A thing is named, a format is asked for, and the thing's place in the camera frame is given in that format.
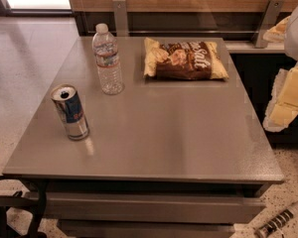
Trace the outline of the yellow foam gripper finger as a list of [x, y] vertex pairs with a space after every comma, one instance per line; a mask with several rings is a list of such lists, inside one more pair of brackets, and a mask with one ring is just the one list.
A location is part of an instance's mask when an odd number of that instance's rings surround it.
[[279, 69], [262, 125], [268, 132], [280, 132], [286, 129], [297, 115], [298, 62], [290, 70]]
[[270, 43], [282, 43], [284, 41], [287, 23], [290, 17], [282, 19], [275, 26], [267, 30], [263, 35], [263, 40]]

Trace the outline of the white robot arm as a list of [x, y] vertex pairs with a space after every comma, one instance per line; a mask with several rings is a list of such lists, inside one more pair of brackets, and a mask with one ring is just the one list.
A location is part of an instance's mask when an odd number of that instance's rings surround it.
[[290, 16], [270, 28], [263, 39], [270, 43], [282, 43], [285, 54], [296, 60], [292, 68], [280, 68], [275, 76], [271, 99], [262, 122], [266, 131], [280, 132], [298, 115], [298, 6]]

